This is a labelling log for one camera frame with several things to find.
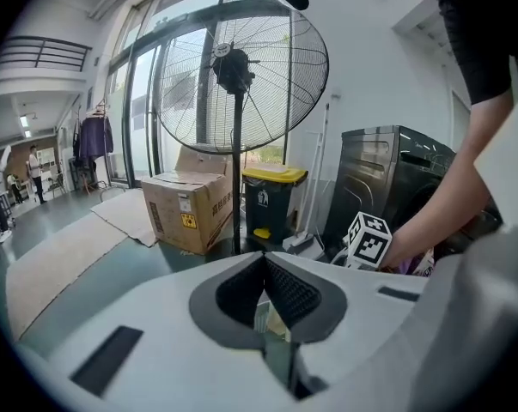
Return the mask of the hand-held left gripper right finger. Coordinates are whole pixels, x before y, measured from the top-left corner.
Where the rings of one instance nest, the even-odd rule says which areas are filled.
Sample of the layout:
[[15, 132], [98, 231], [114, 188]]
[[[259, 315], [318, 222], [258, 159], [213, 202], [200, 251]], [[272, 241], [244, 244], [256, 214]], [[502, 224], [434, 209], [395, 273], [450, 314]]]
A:
[[518, 412], [518, 227], [427, 279], [283, 260], [340, 287], [347, 310], [299, 350], [325, 389], [299, 400], [269, 385], [266, 412]]

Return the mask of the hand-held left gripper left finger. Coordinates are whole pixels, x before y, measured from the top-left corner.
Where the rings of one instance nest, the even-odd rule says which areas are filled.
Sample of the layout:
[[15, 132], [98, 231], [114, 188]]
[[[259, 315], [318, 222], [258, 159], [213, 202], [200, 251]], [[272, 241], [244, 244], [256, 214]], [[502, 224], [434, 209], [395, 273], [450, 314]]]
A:
[[[15, 349], [30, 373], [69, 412], [281, 412], [296, 400], [260, 352], [219, 346], [192, 321], [194, 288], [248, 254], [142, 283], [72, 332], [49, 359]], [[120, 325], [142, 331], [102, 397], [70, 375]]]

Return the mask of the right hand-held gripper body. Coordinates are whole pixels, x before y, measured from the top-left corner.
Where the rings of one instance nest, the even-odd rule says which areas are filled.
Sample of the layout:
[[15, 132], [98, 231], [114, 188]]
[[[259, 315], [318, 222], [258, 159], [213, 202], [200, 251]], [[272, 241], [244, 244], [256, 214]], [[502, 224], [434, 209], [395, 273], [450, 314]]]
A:
[[344, 237], [345, 267], [377, 270], [392, 242], [387, 223], [380, 217], [359, 211]]

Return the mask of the black washing machine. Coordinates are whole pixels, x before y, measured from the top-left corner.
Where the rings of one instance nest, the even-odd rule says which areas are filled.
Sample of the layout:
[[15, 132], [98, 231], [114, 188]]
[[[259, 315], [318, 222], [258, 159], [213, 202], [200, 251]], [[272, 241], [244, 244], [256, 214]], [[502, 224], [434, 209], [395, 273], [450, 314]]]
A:
[[391, 232], [432, 197], [455, 152], [401, 125], [346, 131], [323, 242], [334, 258], [359, 211], [384, 219]]

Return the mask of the beige clothes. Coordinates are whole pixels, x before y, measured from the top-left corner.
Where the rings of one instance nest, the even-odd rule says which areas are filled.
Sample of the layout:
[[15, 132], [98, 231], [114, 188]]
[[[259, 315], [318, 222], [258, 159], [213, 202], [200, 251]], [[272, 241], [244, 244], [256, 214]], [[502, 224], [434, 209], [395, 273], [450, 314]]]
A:
[[273, 306], [271, 306], [268, 312], [266, 329], [275, 335], [282, 337], [286, 342], [290, 342], [291, 340], [289, 328], [285, 325], [281, 316]]

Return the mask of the person's left forearm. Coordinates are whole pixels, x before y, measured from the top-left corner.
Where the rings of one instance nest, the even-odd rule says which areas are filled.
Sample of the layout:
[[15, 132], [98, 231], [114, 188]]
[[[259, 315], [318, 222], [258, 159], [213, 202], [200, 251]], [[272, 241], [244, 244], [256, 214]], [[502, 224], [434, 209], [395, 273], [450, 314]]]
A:
[[474, 166], [514, 107], [510, 90], [472, 105], [460, 149], [430, 200], [394, 235], [381, 270], [428, 251], [465, 226], [490, 201], [491, 194]]

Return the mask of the clothes rack with dark clothes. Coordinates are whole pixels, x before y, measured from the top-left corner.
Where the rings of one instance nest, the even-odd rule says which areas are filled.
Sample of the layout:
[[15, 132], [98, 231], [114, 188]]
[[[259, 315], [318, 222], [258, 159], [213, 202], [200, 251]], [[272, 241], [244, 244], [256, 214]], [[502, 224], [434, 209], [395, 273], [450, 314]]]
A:
[[[77, 115], [72, 139], [73, 162], [86, 192], [107, 189], [110, 185], [107, 157], [113, 152], [113, 133], [105, 100], [100, 101], [84, 119]], [[98, 159], [102, 159], [106, 180], [97, 176]]]

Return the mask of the white mop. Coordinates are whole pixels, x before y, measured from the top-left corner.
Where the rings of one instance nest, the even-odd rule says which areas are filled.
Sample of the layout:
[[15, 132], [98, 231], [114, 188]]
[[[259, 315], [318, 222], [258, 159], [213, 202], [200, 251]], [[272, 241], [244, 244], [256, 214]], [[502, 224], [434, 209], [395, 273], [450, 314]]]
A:
[[320, 181], [326, 146], [326, 133], [329, 122], [330, 104], [326, 103], [321, 132], [317, 132], [314, 158], [308, 172], [306, 189], [297, 213], [295, 233], [283, 241], [283, 249], [294, 256], [316, 260], [323, 254], [320, 242], [311, 228], [314, 205]]

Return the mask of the yellow lid trash bin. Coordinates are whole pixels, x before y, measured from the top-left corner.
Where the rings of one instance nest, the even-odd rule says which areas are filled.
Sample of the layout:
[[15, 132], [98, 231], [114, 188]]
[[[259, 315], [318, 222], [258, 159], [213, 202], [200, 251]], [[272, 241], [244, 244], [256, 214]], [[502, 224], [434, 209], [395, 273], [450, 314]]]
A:
[[281, 244], [292, 232], [302, 184], [307, 178], [307, 170], [285, 165], [245, 168], [242, 181], [247, 233]]

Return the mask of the brown cardboard floor sheet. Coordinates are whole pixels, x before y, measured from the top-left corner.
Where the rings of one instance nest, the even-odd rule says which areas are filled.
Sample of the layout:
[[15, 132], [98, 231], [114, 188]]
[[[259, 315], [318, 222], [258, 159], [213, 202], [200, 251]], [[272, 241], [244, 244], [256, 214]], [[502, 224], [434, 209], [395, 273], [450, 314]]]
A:
[[152, 247], [157, 241], [140, 189], [121, 192], [95, 205], [91, 211], [142, 245]]
[[70, 225], [10, 265], [5, 293], [13, 339], [20, 340], [69, 285], [125, 239], [123, 232], [107, 223]]

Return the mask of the brown cardboard box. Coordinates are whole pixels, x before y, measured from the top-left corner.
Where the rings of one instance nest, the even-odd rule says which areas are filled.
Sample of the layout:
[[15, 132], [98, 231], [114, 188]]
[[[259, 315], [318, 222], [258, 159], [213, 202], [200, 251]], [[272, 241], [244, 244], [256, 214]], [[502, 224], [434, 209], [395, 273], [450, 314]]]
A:
[[141, 181], [155, 236], [204, 255], [232, 215], [232, 157], [180, 148], [174, 170]]

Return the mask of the person's black printed t-shirt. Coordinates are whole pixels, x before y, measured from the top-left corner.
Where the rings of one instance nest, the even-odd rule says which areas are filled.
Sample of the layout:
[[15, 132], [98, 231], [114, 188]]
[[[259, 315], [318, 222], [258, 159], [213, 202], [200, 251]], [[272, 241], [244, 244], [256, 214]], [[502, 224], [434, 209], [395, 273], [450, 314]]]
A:
[[518, 0], [437, 0], [455, 60], [473, 105], [511, 87], [518, 60]]

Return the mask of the black balcony railing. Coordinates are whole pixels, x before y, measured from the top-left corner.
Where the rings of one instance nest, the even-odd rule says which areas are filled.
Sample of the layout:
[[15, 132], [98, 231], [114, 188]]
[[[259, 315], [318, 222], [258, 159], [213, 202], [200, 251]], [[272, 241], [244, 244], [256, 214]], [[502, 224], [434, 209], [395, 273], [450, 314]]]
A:
[[92, 48], [63, 39], [13, 36], [0, 48], [0, 70], [51, 69], [82, 72]]

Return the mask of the black pedestal fan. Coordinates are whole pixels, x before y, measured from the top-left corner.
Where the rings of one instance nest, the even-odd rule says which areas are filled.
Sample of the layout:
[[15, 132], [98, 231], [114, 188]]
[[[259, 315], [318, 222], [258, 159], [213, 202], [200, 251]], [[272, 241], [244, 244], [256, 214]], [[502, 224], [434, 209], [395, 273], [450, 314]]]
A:
[[314, 109], [329, 75], [325, 41], [276, 0], [239, 0], [181, 15], [157, 30], [167, 41], [155, 73], [155, 115], [183, 148], [227, 156], [229, 250], [241, 243], [241, 156], [285, 137]]

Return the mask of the glass door with black frame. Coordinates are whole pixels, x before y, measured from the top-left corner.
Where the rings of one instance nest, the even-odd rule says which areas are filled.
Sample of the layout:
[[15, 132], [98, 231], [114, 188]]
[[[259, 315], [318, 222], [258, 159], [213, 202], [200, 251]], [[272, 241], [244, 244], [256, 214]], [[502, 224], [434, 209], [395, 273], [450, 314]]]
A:
[[110, 63], [107, 100], [115, 138], [110, 165], [128, 185], [139, 185], [146, 176], [172, 170], [182, 147], [163, 129], [154, 111], [158, 97], [155, 73], [168, 44], [157, 30], [190, 13], [160, 19], [148, 32], [137, 30], [133, 41], [121, 46]]

